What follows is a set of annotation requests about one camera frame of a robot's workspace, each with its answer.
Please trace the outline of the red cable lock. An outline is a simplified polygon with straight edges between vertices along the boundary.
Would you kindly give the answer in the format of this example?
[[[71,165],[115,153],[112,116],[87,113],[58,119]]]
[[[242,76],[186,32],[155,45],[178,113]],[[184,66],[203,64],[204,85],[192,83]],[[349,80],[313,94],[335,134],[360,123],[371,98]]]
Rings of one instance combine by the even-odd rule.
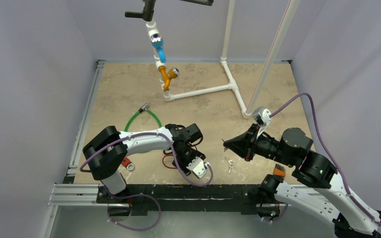
[[[174,160],[173,160],[173,155],[172,154],[167,154],[164,155],[162,158],[162,164],[164,167],[168,169],[176,169],[177,167],[174,165]]]

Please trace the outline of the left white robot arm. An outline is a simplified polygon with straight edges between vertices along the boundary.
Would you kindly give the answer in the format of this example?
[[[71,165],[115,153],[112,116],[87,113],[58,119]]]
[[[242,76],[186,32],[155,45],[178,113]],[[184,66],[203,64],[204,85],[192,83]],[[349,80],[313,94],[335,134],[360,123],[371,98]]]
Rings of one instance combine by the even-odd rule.
[[[124,202],[128,196],[127,184],[118,171],[126,157],[154,150],[170,150],[173,165],[186,179],[190,174],[203,178],[212,172],[204,162],[206,156],[193,147],[202,141],[203,134],[193,123],[189,126],[167,124],[155,130],[142,132],[118,131],[115,126],[104,128],[82,149],[86,161],[80,171],[91,173],[109,191],[109,197],[116,203]]]

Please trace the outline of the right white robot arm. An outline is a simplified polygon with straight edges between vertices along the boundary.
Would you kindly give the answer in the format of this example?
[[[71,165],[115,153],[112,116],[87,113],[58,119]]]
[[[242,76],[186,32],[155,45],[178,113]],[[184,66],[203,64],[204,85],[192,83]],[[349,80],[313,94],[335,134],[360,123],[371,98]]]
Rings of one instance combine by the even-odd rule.
[[[290,204],[333,227],[338,238],[381,237],[381,211],[370,208],[350,188],[345,188],[342,172],[327,157],[311,149],[313,141],[300,128],[286,129],[280,140],[258,132],[260,126],[254,123],[245,133],[224,141],[223,146],[245,161],[259,155],[294,167],[292,176],[324,199],[298,190],[275,175],[266,175],[258,190],[247,192],[247,197],[258,197],[260,204],[273,199]]]

